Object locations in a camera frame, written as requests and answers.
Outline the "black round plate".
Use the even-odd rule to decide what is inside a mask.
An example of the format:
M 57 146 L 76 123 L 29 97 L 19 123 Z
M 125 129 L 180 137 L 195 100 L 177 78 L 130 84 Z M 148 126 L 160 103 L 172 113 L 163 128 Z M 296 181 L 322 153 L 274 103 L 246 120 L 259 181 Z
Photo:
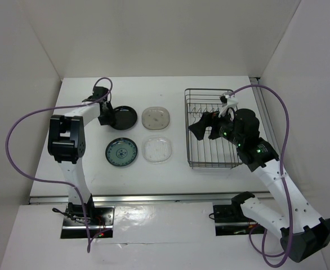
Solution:
M 137 123 L 137 112 L 130 106 L 118 106 L 113 112 L 114 121 L 110 126 L 118 131 L 131 129 Z

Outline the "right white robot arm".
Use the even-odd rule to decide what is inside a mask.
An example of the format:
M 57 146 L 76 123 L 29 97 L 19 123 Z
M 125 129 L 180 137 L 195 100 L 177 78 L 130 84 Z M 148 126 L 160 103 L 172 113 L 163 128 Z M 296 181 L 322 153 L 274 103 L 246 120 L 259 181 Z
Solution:
M 239 109 L 233 115 L 204 112 L 189 131 L 200 141 L 210 129 L 209 139 L 223 138 L 236 147 L 242 163 L 259 177 L 282 212 L 243 192 L 232 199 L 231 216 L 238 221 L 246 217 L 256 221 L 279 239 L 292 261 L 299 263 L 329 244 L 330 218 L 323 218 L 306 200 L 280 164 L 277 152 L 260 137 L 259 126 L 252 110 Z

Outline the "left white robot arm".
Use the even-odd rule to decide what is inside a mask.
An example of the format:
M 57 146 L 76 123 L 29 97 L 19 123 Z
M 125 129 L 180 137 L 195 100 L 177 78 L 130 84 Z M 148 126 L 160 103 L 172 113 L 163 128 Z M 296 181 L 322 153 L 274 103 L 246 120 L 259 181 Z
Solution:
M 86 151 L 85 126 L 103 117 L 108 109 L 110 90 L 94 87 L 80 107 L 50 118 L 48 152 L 59 164 L 68 187 L 68 215 L 83 224 L 96 218 L 96 210 L 84 177 L 82 158 Z

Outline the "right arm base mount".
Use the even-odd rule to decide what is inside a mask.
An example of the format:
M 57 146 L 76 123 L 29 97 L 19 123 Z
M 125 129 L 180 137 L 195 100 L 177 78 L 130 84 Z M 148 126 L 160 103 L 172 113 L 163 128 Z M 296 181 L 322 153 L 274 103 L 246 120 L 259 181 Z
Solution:
M 264 228 L 252 219 L 239 214 L 232 205 L 214 205 L 213 212 L 208 215 L 215 223 L 216 236 L 239 236 L 263 234 Z

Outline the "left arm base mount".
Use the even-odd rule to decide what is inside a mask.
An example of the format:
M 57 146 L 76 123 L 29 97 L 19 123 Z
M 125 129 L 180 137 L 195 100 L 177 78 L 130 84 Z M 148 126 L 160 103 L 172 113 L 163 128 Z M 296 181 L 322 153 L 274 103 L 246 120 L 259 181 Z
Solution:
M 52 211 L 63 215 L 63 224 L 61 228 L 61 239 L 86 239 L 86 222 L 81 206 L 79 208 L 70 208 L 65 210 L 52 208 Z M 106 239 L 113 237 L 115 207 L 92 208 L 86 214 L 90 238 Z

